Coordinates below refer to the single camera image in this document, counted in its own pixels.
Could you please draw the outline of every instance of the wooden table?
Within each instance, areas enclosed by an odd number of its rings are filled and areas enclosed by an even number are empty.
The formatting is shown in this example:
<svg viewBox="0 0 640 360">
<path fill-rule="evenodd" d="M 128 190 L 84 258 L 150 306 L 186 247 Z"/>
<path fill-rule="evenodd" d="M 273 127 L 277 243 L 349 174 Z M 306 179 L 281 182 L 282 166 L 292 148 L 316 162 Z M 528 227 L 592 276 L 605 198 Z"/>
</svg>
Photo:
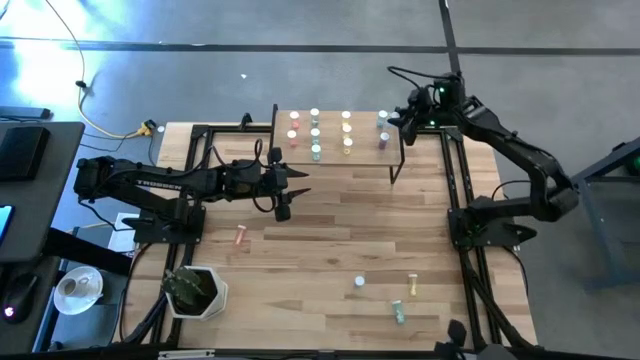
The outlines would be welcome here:
<svg viewBox="0 0 640 360">
<path fill-rule="evenodd" d="M 184 167 L 192 125 L 167 124 L 159 166 Z M 216 134 L 214 144 L 226 161 L 250 159 L 256 136 Z M 263 140 L 267 145 L 268 136 Z M 469 139 L 465 146 L 476 196 L 490 195 L 500 183 L 493 150 Z M 289 188 L 312 191 L 295 199 L 285 223 L 260 213 L 250 200 L 206 205 L 205 233 L 193 264 L 220 273 L 229 284 L 229 303 L 217 318 L 183 322 L 180 346 L 432 350 L 447 339 L 450 319 L 468 325 L 458 254 L 448 237 L 440 140 L 421 136 L 405 150 L 405 170 L 393 186 L 376 168 L 295 166 L 311 176 L 292 179 Z M 451 150 L 457 158 L 455 146 Z M 238 224 L 248 232 L 234 251 Z M 126 333 L 157 298 L 166 253 L 167 246 L 155 244 L 140 259 L 126 304 Z M 535 343 L 518 263 L 499 248 L 487 249 L 487 262 L 496 301 Z M 409 273 L 418 274 L 416 297 L 409 296 Z M 358 275 L 366 278 L 362 288 L 353 285 Z M 390 302 L 398 299 L 404 302 L 404 325 L 396 324 L 391 310 Z M 482 307 L 479 314 L 489 338 Z M 167 312 L 163 339 L 170 321 Z"/>
</svg>

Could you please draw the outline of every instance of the white cup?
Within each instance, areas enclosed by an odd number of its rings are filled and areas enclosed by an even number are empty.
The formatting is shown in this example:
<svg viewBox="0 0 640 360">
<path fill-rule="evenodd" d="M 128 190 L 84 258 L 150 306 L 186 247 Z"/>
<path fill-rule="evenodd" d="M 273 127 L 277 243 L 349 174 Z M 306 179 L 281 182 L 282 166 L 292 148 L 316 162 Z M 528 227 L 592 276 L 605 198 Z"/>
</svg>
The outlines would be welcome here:
<svg viewBox="0 0 640 360">
<path fill-rule="evenodd" d="M 89 278 L 83 277 L 79 280 L 63 279 L 58 284 L 58 294 L 67 297 L 82 298 L 89 292 Z"/>
</svg>

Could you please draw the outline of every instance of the metal bracket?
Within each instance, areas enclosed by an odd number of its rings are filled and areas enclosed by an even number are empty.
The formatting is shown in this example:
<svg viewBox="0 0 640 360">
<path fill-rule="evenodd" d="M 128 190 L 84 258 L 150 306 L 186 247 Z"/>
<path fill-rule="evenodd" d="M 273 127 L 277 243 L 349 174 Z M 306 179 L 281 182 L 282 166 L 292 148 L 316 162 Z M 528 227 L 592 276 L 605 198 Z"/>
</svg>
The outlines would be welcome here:
<svg viewBox="0 0 640 360">
<path fill-rule="evenodd" d="M 517 246 L 537 235 L 537 231 L 515 224 L 513 218 L 488 222 L 483 227 L 469 228 L 465 209 L 449 209 L 449 233 L 456 248 L 480 246 Z"/>
<path fill-rule="evenodd" d="M 175 231 L 155 215 L 146 210 L 140 211 L 140 218 L 151 218 L 154 221 L 148 224 L 136 224 L 136 236 L 134 241 L 137 243 L 160 243 L 160 244 L 198 244 L 202 239 L 202 230 L 204 229 L 204 218 L 206 214 L 205 207 L 192 207 L 190 214 L 191 224 L 189 227 L 180 227 Z"/>
<path fill-rule="evenodd" d="M 215 357 L 215 349 L 160 351 L 158 359 L 201 359 Z"/>
</svg>

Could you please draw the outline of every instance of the black desk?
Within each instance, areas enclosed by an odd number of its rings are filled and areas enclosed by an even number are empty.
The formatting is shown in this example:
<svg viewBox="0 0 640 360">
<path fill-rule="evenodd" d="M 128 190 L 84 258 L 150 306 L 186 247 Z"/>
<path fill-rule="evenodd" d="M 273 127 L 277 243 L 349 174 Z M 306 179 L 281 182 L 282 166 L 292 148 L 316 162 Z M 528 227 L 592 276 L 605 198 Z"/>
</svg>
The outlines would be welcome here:
<svg viewBox="0 0 640 360">
<path fill-rule="evenodd" d="M 0 123 L 0 141 L 8 129 L 25 126 L 42 126 L 51 134 L 33 181 L 0 183 L 0 202 L 15 206 L 0 245 L 0 263 L 30 261 L 40 255 L 84 131 L 80 122 Z"/>
<path fill-rule="evenodd" d="M 52 286 L 58 277 L 60 258 L 128 275 L 131 259 L 71 234 L 50 228 L 69 171 L 84 131 L 79 122 L 0 123 L 0 141 L 13 127 L 42 126 L 50 132 L 36 178 L 32 181 L 0 182 L 0 203 L 15 206 L 5 239 L 0 245 L 0 264 L 9 279 L 29 271 L 38 260 L 39 276 L 33 310 L 20 324 L 0 320 L 0 354 L 31 352 Z"/>
</svg>

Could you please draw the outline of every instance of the gray floor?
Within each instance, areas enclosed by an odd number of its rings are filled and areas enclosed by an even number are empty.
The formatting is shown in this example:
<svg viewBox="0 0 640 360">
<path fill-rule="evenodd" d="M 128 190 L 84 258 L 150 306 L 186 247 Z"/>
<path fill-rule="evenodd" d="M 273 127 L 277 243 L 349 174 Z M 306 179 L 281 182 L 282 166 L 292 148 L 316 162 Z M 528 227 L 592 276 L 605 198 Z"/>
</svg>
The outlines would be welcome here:
<svg viewBox="0 0 640 360">
<path fill-rule="evenodd" d="M 437 0 L 52 0 L 82 40 L 190 44 L 420 45 L 445 44 Z M 633 0 L 449 1 L 459 46 L 638 47 L 640 3 Z M 13 1 L 0 36 L 67 39 L 40 0 Z M 403 105 L 410 85 L 387 65 L 440 73 L 446 55 L 380 53 L 87 51 L 93 96 L 86 112 L 114 132 L 152 118 L 232 121 L 251 112 L 269 118 L 281 108 L 375 110 Z M 640 135 L 636 103 L 639 57 L 461 56 L 468 92 L 503 124 L 557 156 L 569 174 L 621 141 Z M 46 106 L 57 121 L 75 110 L 77 52 L 52 43 L 18 42 L 0 49 L 0 104 Z M 147 161 L 147 139 L 126 142 L 118 157 Z M 155 139 L 154 154 L 160 144 Z M 85 138 L 94 146 L 116 142 Z M 103 153 L 81 149 L 78 157 Z M 524 174 L 498 156 L 502 180 Z M 54 225 L 96 222 L 74 205 L 67 184 Z M 513 185 L 510 195 L 525 194 Z M 130 210 L 101 200 L 108 218 Z M 602 276 L 603 258 L 581 210 L 555 224 L 523 219 L 540 235 L 523 246 L 530 302 L 540 344 L 562 351 L 638 358 L 640 287 L 587 293 Z"/>
</svg>

